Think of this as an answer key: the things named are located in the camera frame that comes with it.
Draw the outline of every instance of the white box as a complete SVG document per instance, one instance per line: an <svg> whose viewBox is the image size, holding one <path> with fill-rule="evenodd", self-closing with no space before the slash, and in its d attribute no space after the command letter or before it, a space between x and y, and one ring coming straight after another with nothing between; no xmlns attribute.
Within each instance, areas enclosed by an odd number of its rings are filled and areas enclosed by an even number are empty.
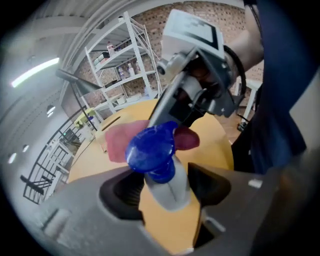
<svg viewBox="0 0 320 256"><path fill-rule="evenodd" d="M121 98L118 98L116 100L116 102L121 105L121 104L124 104L126 102L126 97L123 95Z"/></svg>
<svg viewBox="0 0 320 256"><path fill-rule="evenodd" d="M133 96L131 96L131 97L128 97L128 98L126 99L126 102L128 102L128 103L130 103L130 102L136 102L136 101L138 101L141 97L142 97L142 94L139 92L139 93L137 93L136 95L133 95Z"/></svg>

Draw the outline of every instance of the wooden table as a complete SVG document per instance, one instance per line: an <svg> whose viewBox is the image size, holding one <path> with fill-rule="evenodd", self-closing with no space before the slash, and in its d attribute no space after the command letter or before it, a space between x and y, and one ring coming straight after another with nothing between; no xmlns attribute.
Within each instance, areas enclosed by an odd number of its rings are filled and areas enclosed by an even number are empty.
<svg viewBox="0 0 320 256"><path fill-rule="evenodd" d="M157 100L153 99L131 105L108 117L104 124L111 123L123 114L131 115L134 120L147 120L156 103ZM206 114L190 128L199 135L200 146L176 152L186 170L189 162L233 170L231 145L214 116ZM111 162L95 139L92 142L84 141L73 160L68 182L126 165ZM170 253L180 253L193 247L200 214L200 204L193 193L188 206L177 212L168 212L155 201L145 185L139 209L143 212L146 230Z"/></svg>

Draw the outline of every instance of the wooden floor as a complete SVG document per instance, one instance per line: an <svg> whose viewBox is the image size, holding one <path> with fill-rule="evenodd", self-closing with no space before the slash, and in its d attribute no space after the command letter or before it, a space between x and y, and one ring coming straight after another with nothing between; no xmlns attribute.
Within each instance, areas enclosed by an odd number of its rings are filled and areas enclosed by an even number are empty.
<svg viewBox="0 0 320 256"><path fill-rule="evenodd" d="M243 115L244 109L240 109L239 113ZM249 114L249 120L253 116L254 112L251 110ZM237 137L240 134L240 131L237 130L238 124L241 122L241 117L237 116L233 113L229 118L225 118L224 116L216 116L215 117L220 124L222 125L225 133L231 143L235 142Z"/></svg>

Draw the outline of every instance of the white shelving unit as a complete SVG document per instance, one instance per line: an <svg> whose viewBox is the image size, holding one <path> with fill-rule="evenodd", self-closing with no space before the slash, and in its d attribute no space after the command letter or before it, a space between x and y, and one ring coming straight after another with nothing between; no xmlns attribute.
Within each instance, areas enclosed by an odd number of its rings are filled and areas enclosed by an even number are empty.
<svg viewBox="0 0 320 256"><path fill-rule="evenodd" d="M112 113L115 113L117 110L123 109L127 106L136 104L138 102L146 101L149 99L154 99L156 97L160 98L162 94L162 88L160 84L160 78L159 74L157 72L157 66L155 62L155 57L157 55L153 52L151 49L151 44L148 37L148 32L145 25L141 25L138 22L136 22L134 19L130 18L128 12L126 11L123 14L124 19L117 23L115 26L113 26L111 29L109 29L106 33L104 33L90 48L87 46L84 48L85 54L88 58L88 62L90 64L92 73L98 83L99 86L101 86L101 91L103 96L106 99L106 102L99 104L94 109L97 110L103 110L106 108L110 108ZM105 48L107 48L107 43L111 42L113 44L114 49L118 48L119 46L128 43L131 41L131 44L127 47L119 50L114 55L112 55L110 58L108 58L106 61L102 63L98 63L96 66L93 64L90 53L95 50L97 46L101 48L101 45L105 45ZM151 59L152 63L152 70L146 71L144 63L142 61L141 56L147 54L149 58ZM126 79L120 80L120 76L118 75L118 71L116 70L119 66L136 59L141 73L135 74L133 76L129 76ZM98 76L98 72L104 69L114 68L115 72L117 73L119 81L107 88L105 88L104 84L100 80L100 77ZM157 90L152 90L150 86L150 82L148 79L148 76L153 75L155 76L156 83L157 83ZM114 97L109 98L107 95L107 92L118 87L122 86L125 83L128 83L130 81L136 80L136 79L143 79L144 84L146 86L146 90L148 92L149 96L142 96L139 100L133 101L133 102L126 102L123 104L117 104ZM82 100L86 104L87 107L89 107L88 103L86 102L85 98L82 97ZM103 121L102 117L97 114L97 117L100 119L100 121Z"/></svg>

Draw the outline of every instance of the fluorescent light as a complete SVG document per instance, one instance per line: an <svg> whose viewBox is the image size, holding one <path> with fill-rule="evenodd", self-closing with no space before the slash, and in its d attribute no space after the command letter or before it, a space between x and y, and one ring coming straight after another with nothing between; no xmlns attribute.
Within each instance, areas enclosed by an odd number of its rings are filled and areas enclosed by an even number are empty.
<svg viewBox="0 0 320 256"><path fill-rule="evenodd" d="M9 160L8 160L8 164L12 164L14 162L14 160L16 159L17 153L13 153L12 155L10 155Z"/></svg>
<svg viewBox="0 0 320 256"><path fill-rule="evenodd" d="M44 70L45 68L48 68L54 64L57 64L59 62L59 58L54 58L49 61L46 61L38 66L35 66L28 70L27 72L20 75L18 78L16 78L12 83L12 87L17 87L20 85L24 80L28 79L29 77L33 76L34 74L38 73L41 70Z"/></svg>
<svg viewBox="0 0 320 256"><path fill-rule="evenodd" d="M53 112L55 110L55 106L52 106L52 108L50 108L48 111L47 111L47 114L50 114L51 112Z"/></svg>
<svg viewBox="0 0 320 256"><path fill-rule="evenodd" d="M29 148L29 145L23 145L22 152L26 152Z"/></svg>

